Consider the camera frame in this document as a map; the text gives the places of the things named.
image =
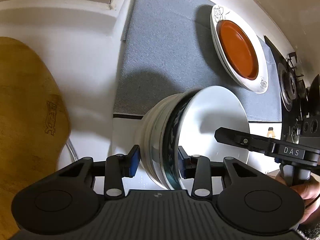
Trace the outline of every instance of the gray cloth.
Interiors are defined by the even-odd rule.
[[[266,56],[269,87],[255,94],[228,75],[215,51],[209,0],[136,0],[124,52],[114,112],[144,115],[163,98],[219,85],[241,101],[250,121],[281,121],[276,63]]]

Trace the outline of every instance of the cutting board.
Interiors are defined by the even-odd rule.
[[[0,239],[18,227],[14,195],[53,173],[70,133],[59,88],[39,56],[0,37]]]

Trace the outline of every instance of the orange dish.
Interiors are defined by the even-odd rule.
[[[234,22],[222,20],[217,25],[223,51],[232,68],[242,77],[255,80],[258,76],[258,59],[251,41]]]

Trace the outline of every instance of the human hand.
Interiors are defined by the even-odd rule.
[[[281,177],[280,172],[275,177],[277,181],[286,185],[284,179]],[[305,207],[308,206],[312,201],[314,201],[318,195],[320,194],[320,183],[313,177],[310,177],[310,180],[307,182],[295,185],[291,187],[295,192],[297,192],[302,199],[305,200]],[[314,203],[312,203],[309,207],[307,207],[304,211],[303,217],[300,220],[300,223],[311,222],[308,218],[311,216],[313,212],[315,212],[320,206],[320,198],[318,198]]]

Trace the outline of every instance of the oval plate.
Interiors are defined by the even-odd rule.
[[[244,31],[244,33],[247,35],[247,37],[251,41],[252,46],[256,52],[258,65],[259,65],[258,76],[255,80],[249,80],[247,78],[240,76],[228,62],[227,57],[221,45],[219,35],[217,33],[217,25],[220,20],[230,20],[236,23]],[[264,56],[260,41],[257,35],[255,34],[255,32],[252,30],[252,28],[234,11],[230,10],[225,6],[220,6],[217,4],[214,5],[212,8],[210,22],[211,22],[212,40],[213,40],[215,49],[217,51],[218,57],[222,65],[225,67],[225,69],[230,74],[230,76],[234,80],[236,80],[238,84],[240,84],[241,86],[243,86],[249,91],[255,92],[257,94],[265,93],[268,89],[268,83],[269,83],[267,62],[266,62],[266,58]]]

